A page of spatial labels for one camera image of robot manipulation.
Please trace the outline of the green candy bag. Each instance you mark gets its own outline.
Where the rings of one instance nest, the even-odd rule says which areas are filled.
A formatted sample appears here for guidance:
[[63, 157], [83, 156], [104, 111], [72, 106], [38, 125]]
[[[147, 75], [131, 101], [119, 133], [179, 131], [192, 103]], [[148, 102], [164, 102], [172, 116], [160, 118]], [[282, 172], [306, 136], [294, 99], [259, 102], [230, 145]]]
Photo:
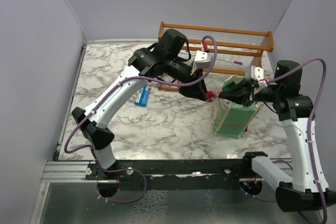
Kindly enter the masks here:
[[236, 85], [236, 83], [234, 81], [233, 82], [225, 82], [225, 83], [223, 83], [222, 90], [223, 91], [229, 90], [229, 89], [233, 88], [235, 85]]

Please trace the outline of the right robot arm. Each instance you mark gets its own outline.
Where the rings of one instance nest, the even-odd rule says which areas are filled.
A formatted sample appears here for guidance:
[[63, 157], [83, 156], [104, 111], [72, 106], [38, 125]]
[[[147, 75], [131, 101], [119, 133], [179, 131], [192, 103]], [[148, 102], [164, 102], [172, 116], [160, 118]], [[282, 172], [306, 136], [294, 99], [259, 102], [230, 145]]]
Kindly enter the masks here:
[[300, 94], [301, 76], [302, 65], [295, 61], [278, 61], [270, 81], [262, 78], [260, 68], [252, 66], [240, 83], [219, 95], [243, 106], [272, 103], [289, 141], [292, 176], [264, 152], [245, 153], [241, 171], [246, 177], [261, 176], [275, 191], [283, 212], [315, 211], [335, 204], [335, 192], [325, 179], [314, 134], [318, 103]]

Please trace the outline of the red small snack packet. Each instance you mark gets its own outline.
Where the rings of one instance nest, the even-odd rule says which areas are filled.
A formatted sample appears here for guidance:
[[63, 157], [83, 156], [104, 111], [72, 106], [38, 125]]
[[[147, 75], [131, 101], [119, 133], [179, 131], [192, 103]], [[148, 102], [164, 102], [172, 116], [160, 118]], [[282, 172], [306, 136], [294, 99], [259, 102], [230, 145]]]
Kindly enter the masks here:
[[213, 102], [219, 96], [220, 92], [217, 90], [206, 91], [206, 102]]

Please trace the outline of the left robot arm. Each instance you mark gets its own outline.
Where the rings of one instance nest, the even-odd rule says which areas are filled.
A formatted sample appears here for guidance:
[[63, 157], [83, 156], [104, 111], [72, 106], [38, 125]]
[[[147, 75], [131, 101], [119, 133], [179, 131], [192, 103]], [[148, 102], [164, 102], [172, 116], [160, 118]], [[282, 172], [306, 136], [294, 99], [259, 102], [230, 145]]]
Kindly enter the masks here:
[[90, 142], [87, 147], [99, 164], [98, 173], [102, 178], [110, 179], [116, 172], [116, 158], [111, 145], [114, 134], [108, 125], [118, 110], [145, 85], [157, 82], [168, 86], [169, 82], [160, 79], [161, 75], [167, 74], [175, 80], [172, 85], [181, 95], [206, 101], [204, 79], [214, 67], [218, 53], [217, 41], [211, 35], [202, 38], [202, 46], [206, 46], [207, 39], [212, 41], [214, 53], [209, 63], [205, 64], [206, 72], [203, 68], [194, 69], [186, 64], [186, 59], [178, 56], [182, 47], [188, 45], [188, 39], [170, 28], [158, 42], [136, 50], [119, 77], [100, 97], [84, 109], [73, 109], [71, 115], [77, 123], [76, 129], [81, 130]]

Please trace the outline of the green beige paper bag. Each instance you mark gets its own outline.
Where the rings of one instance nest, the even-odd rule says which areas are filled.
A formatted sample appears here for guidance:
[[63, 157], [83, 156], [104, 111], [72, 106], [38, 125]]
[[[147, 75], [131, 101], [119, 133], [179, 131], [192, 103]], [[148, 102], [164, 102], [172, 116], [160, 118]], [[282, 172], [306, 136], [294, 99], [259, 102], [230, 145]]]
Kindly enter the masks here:
[[254, 103], [245, 107], [229, 100], [214, 99], [211, 116], [214, 134], [229, 138], [241, 137], [263, 105], [263, 103]]

